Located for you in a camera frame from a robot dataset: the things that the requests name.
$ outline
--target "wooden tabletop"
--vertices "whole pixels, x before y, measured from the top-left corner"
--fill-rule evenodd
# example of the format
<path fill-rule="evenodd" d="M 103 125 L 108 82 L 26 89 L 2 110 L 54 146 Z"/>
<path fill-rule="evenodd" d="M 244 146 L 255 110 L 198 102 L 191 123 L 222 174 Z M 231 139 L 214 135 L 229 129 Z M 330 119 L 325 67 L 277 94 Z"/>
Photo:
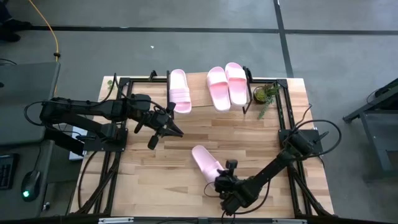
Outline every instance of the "wooden tabletop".
<path fill-rule="evenodd" d="M 225 165 L 227 159 L 237 159 L 239 163 L 235 174 L 240 179 L 256 175 L 279 153 L 277 132 L 280 127 L 276 104 L 270 105 L 262 120 L 257 119 L 262 106 L 254 102 L 246 115 L 243 114 L 242 107 L 238 106 L 232 106 L 229 112 L 217 112 L 212 105 L 205 78 L 206 73 L 187 74 L 192 112 L 175 114 L 176 125 L 185 133 L 183 138 L 159 139 L 157 147 L 151 151 L 147 148 L 147 143 L 154 134 L 153 130 L 143 127 L 138 134 L 129 132 L 126 150 L 122 153 L 119 166 L 113 216 L 220 217 L 221 199 L 204 196 L 203 188 L 206 181 L 192 158 L 192 148 L 196 145 L 205 146 L 222 165 Z M 99 100 L 107 95 L 107 82 L 112 79 L 104 77 Z M 294 117 L 298 121 L 308 108 L 304 81 L 301 78 L 290 78 L 287 81 Z M 251 85 L 252 90 L 257 86 L 259 85 Z M 117 90 L 113 90 L 111 98 L 116 97 L 116 92 Z M 133 93 L 148 94 L 153 101 L 166 106 L 165 83 L 135 83 Z M 284 114 L 287 114 L 284 96 L 281 98 Z M 305 120 L 310 119 L 312 116 L 309 111 Z M 95 121 L 109 122 L 100 117 L 95 118 Z M 289 127 L 286 115 L 285 123 Z M 136 124 L 135 121 L 129 120 L 127 128 L 133 130 Z M 303 129 L 312 127 L 312 124 L 306 124 Z M 104 153 L 97 153 L 87 168 L 81 190 L 83 203 L 98 185 L 103 157 Z M 311 158 L 303 164 L 309 189 L 323 207 L 333 213 L 321 162 L 317 158 Z M 260 203 L 266 187 L 267 185 L 260 193 L 259 200 L 249 208 Z M 216 195 L 211 188 L 206 192 Z M 300 208 L 304 211 L 299 190 L 298 199 Z M 106 197 L 103 198 L 103 207 L 106 204 L 105 200 Z M 76 191 L 71 212 L 77 208 Z M 239 217 L 294 217 L 286 169 L 272 179 L 266 203 L 255 212 Z"/>

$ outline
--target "pink slide sandal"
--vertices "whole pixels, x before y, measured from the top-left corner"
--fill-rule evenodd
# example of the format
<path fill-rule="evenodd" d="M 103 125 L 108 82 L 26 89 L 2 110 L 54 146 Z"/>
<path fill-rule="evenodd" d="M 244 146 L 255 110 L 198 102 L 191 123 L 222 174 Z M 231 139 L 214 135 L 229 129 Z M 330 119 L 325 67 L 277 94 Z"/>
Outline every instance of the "pink slide sandal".
<path fill-rule="evenodd" d="M 187 84 L 185 72 L 181 69 L 175 69 L 170 74 L 170 102 L 175 103 L 174 111 L 181 114 L 187 114 L 192 110 L 191 97 Z"/>
<path fill-rule="evenodd" d="M 240 65 L 230 62 L 225 66 L 229 96 L 233 105 L 244 106 L 247 102 L 248 84 L 246 74 Z"/>
<path fill-rule="evenodd" d="M 197 162 L 201 173 L 205 176 L 207 183 L 214 182 L 220 174 L 219 170 L 224 170 L 223 166 L 207 151 L 203 146 L 195 146 L 192 149 L 192 156 Z"/>
<path fill-rule="evenodd" d="M 212 68 L 207 74 L 207 87 L 210 90 L 211 100 L 217 111 L 228 111 L 231 107 L 228 95 L 228 81 L 224 69 Z"/>

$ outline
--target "keyboard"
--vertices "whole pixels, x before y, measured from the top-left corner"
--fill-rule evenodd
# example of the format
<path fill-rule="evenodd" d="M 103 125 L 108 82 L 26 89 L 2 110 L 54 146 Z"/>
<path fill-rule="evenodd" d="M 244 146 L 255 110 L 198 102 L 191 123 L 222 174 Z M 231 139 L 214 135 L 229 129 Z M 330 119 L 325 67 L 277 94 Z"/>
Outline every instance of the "keyboard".
<path fill-rule="evenodd" d="M 18 154 L 15 153 L 0 155 L 0 190 L 12 188 L 18 158 Z"/>

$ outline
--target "gray desk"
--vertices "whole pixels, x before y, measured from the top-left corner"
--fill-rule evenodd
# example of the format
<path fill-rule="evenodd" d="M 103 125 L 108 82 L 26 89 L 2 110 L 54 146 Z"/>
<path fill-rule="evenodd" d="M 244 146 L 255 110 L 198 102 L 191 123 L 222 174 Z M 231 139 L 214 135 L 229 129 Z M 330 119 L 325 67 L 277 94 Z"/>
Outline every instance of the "gray desk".
<path fill-rule="evenodd" d="M 45 128 L 24 117 L 24 108 L 53 98 L 60 64 L 57 62 L 0 66 L 0 146 L 40 142 Z M 41 105 L 32 105 L 29 118 L 40 122 Z"/>
<path fill-rule="evenodd" d="M 4 83 L 4 88 L 0 88 L 0 154 L 19 154 L 12 189 L 0 190 L 0 220 L 51 215 L 51 211 L 42 212 L 43 204 L 56 204 L 51 201 L 57 199 L 54 195 L 66 193 L 59 188 L 48 192 L 47 186 L 51 189 L 52 182 L 71 180 L 73 174 L 76 179 L 78 177 L 80 162 L 68 161 L 69 152 L 53 141 L 42 141 L 44 128 L 28 123 L 23 114 L 26 105 L 53 97 L 59 68 L 60 64 L 56 62 L 0 66 L 0 82 Z M 29 117 L 38 123 L 40 110 L 39 104 L 29 109 Z M 42 151 L 37 163 L 37 169 L 42 173 L 40 195 L 33 202 L 24 202 L 21 182 L 34 168 L 40 144 Z"/>
<path fill-rule="evenodd" d="M 50 159 L 54 147 L 53 141 L 43 141 L 41 143 L 42 152 L 37 162 L 37 169 L 42 173 L 39 196 L 33 202 L 24 202 L 21 195 L 22 179 L 27 172 L 34 168 L 35 160 L 39 153 L 39 146 L 40 143 L 35 143 L 26 146 L 11 147 L 0 151 L 1 154 L 19 154 L 19 162 L 16 168 L 12 189 L 0 190 L 1 220 L 34 218 L 40 215 L 45 197 Z"/>

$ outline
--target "small plant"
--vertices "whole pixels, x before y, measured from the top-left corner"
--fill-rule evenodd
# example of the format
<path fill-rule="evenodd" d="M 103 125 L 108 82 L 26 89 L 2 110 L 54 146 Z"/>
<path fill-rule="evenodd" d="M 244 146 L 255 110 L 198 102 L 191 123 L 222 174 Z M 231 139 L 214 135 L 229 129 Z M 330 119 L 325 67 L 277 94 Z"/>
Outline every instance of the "small plant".
<path fill-rule="evenodd" d="M 274 96 L 278 94 L 279 87 L 274 85 L 259 86 L 254 90 L 254 100 L 259 104 L 264 104 L 260 111 L 258 119 L 261 119 L 266 113 L 269 105 L 274 102 Z"/>
<path fill-rule="evenodd" d="M 113 83 L 113 81 L 112 80 L 109 80 L 108 81 L 108 89 L 110 90 L 111 89 L 111 87 L 112 87 L 112 83 Z"/>

